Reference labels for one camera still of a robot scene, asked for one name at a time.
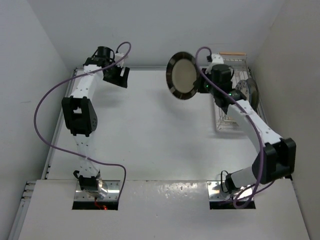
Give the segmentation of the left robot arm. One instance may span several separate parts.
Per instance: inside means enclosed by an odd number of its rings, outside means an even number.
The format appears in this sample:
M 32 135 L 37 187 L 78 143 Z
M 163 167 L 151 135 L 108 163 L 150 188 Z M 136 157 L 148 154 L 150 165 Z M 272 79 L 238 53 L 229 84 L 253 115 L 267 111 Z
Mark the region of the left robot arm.
M 91 159 L 98 127 L 98 116 L 92 103 L 98 85 L 105 81 L 121 88 L 128 87 L 130 68 L 125 67 L 126 53 L 99 46 L 83 65 L 83 74 L 70 96 L 61 101 L 66 128 L 73 136 L 79 155 L 79 169 L 74 171 L 80 189 L 95 199 L 103 197 L 100 166 Z

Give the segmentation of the black rimmed patterned plate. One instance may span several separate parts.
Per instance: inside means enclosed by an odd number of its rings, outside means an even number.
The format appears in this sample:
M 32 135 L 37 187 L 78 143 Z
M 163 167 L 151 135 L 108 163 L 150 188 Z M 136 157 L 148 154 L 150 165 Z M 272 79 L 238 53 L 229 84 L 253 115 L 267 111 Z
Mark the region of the black rimmed patterned plate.
M 177 99 L 188 100 L 197 93 L 195 84 L 199 76 L 195 57 L 189 52 L 177 52 L 167 63 L 166 84 Z

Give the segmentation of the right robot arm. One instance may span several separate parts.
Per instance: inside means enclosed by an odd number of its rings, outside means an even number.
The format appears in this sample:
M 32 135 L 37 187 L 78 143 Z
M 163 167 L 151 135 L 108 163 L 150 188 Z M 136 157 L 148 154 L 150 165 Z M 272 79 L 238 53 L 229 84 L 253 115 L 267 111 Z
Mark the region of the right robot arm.
M 211 94 L 215 104 L 235 120 L 257 152 L 251 166 L 226 175 L 222 190 L 232 194 L 244 186 L 265 185 L 291 175 L 295 170 L 295 141 L 283 138 L 261 119 L 246 96 L 233 87 L 229 66 L 214 63 L 197 71 L 200 89 Z

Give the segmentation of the grey rimmed cream plate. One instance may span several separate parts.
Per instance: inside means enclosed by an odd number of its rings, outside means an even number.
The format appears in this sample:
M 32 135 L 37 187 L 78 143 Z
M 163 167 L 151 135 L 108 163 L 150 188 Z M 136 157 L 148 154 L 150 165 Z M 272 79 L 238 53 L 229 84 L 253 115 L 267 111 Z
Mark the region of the grey rimmed cream plate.
M 249 103 L 254 111 L 258 111 L 258 106 L 260 102 L 260 93 L 258 85 L 253 78 L 248 78 L 246 80 L 248 90 L 249 90 Z

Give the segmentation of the blue floral plate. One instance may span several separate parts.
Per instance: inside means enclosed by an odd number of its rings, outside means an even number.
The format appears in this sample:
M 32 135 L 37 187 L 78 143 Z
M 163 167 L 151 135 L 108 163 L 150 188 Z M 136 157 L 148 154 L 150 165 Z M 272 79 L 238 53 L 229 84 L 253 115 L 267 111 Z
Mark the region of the blue floral plate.
M 246 99 L 249 101 L 251 98 L 251 91 L 250 91 L 250 87 L 249 84 L 246 80 L 240 80 L 235 87 L 237 90 L 241 91 Z

